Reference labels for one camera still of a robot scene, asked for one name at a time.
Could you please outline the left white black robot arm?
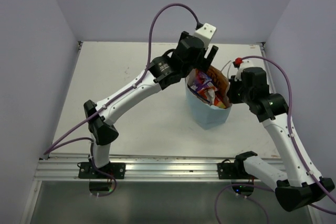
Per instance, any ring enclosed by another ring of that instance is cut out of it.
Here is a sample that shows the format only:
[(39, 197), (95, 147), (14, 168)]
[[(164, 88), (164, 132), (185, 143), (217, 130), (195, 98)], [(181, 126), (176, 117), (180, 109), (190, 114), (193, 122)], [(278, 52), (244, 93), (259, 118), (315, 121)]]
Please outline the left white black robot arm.
[(84, 103), (88, 129), (93, 137), (92, 174), (97, 178), (107, 176), (110, 144), (119, 136), (114, 124), (123, 114), (147, 97), (180, 82), (193, 69), (207, 70), (210, 67), (218, 51), (213, 46), (207, 53), (214, 35), (214, 28), (200, 28), (192, 35), (182, 32), (175, 49), (154, 58), (149, 69), (141, 72), (127, 86), (97, 103), (91, 100)]

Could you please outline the light blue paper bag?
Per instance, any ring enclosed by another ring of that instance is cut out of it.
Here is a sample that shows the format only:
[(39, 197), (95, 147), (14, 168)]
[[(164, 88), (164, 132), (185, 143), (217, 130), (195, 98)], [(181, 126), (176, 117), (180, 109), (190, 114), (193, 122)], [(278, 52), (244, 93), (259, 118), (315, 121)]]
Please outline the light blue paper bag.
[(228, 101), (224, 102), (229, 105), (229, 108), (221, 109), (213, 105), (207, 104), (200, 96), (194, 91), (190, 84), (192, 78), (195, 76), (195, 70), (187, 76), (185, 80), (186, 102), (190, 109), (193, 120), (203, 129), (209, 130), (221, 124), (224, 124), (231, 111), (232, 104)]

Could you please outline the yellow Kettle chips bag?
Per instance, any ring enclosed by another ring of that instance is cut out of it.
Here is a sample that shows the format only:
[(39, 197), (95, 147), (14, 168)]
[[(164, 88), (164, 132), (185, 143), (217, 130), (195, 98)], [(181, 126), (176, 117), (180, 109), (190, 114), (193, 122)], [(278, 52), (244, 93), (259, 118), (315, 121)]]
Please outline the yellow Kettle chips bag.
[(229, 81), (217, 68), (210, 66), (206, 74), (212, 79), (214, 86), (218, 89), (220, 96), (228, 101), (227, 91), (229, 89)]

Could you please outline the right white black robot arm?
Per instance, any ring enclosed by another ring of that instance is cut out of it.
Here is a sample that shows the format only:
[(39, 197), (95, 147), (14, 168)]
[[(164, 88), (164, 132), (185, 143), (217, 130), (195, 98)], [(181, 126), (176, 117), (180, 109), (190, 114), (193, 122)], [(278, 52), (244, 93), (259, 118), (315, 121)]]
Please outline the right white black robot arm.
[(282, 95), (270, 93), (265, 70), (241, 66), (229, 81), (230, 102), (249, 106), (272, 138), (285, 167), (282, 172), (250, 151), (236, 156), (236, 176), (252, 175), (260, 179), (275, 192), (279, 204), (288, 212), (317, 202), (333, 191), (333, 180), (322, 176), (299, 140), (291, 140), (295, 129), (288, 125), (288, 105)]

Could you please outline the orange snack packet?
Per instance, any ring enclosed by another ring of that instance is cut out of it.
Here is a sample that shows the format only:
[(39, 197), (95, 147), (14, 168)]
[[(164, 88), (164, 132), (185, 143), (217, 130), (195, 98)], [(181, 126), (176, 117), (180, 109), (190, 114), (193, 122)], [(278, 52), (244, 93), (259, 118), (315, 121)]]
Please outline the orange snack packet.
[(211, 82), (197, 87), (196, 93), (209, 105), (213, 105), (221, 109), (229, 108), (229, 105), (226, 104), (220, 96), (219, 90)]

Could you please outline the purple snack packet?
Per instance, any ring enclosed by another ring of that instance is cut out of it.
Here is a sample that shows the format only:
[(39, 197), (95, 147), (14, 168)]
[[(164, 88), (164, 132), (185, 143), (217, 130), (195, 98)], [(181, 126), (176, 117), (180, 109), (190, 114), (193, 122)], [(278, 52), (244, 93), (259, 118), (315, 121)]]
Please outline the purple snack packet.
[(196, 92), (200, 92), (206, 88), (212, 88), (212, 79), (204, 72), (196, 69), (195, 76), (192, 78), (192, 84), (190, 84), (190, 87)]

